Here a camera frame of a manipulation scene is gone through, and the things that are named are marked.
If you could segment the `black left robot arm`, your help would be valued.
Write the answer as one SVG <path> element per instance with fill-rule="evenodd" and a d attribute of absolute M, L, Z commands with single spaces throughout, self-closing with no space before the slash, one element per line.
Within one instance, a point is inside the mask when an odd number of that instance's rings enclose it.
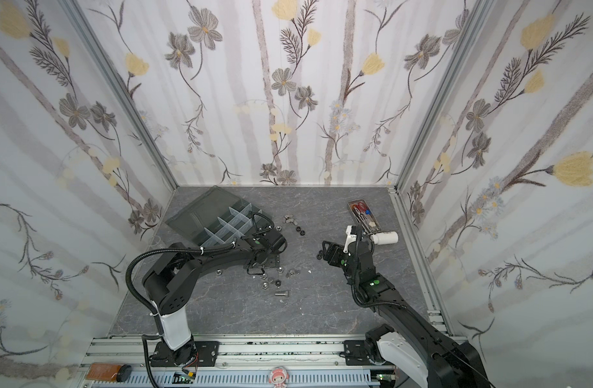
<path fill-rule="evenodd" d="M 149 312 L 154 334 L 141 336 L 145 367 L 186 369 L 204 365 L 189 323 L 190 304 L 207 286 L 212 274 L 240 267 L 251 276 L 262 276 L 288 247 L 283 233 L 262 213 L 251 215 L 251 230 L 211 246 L 186 247 L 174 243 L 149 250 L 133 259 L 124 279 L 130 296 Z"/>

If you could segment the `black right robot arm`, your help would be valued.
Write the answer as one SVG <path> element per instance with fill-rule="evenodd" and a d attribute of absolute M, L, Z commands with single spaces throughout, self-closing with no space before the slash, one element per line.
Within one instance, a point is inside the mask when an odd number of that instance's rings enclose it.
<path fill-rule="evenodd" d="M 421 316 L 373 264 L 375 244 L 359 226 L 348 226 L 343 244 L 322 242 L 318 258 L 343 271 L 359 307 L 385 324 L 365 338 L 373 364 L 397 367 L 420 387 L 492 387 L 479 351 L 459 344 Z"/>

